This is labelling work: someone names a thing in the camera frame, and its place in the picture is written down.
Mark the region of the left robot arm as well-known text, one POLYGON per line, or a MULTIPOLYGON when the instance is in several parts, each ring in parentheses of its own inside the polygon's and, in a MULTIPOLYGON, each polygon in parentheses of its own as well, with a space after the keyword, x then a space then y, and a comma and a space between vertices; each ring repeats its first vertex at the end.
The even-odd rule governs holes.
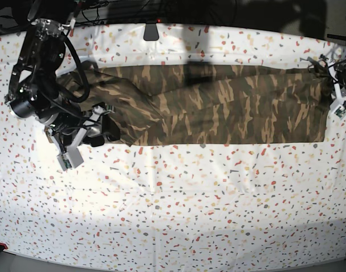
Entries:
POLYGON ((336 115, 341 120, 346 117, 346 59, 335 61, 320 55, 316 61, 307 58, 314 71, 330 80, 332 85, 332 103, 330 113, 336 115))

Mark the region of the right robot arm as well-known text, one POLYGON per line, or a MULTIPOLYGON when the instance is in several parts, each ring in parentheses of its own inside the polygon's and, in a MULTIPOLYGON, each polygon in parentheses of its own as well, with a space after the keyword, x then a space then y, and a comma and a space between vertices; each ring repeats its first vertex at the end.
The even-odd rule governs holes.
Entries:
POLYGON ((34 116, 45 126, 48 139, 58 150, 57 160, 63 170, 83 163, 80 145, 99 147, 120 139, 120 129, 108 116, 114 111, 113 106, 101 102, 87 111, 79 106, 89 97, 90 85, 77 52, 64 33, 71 28, 71 24, 51 19, 36 19, 32 23, 13 67, 5 97, 15 117, 34 116), (67 50, 82 81, 81 96, 75 96, 56 81, 56 70, 67 50))

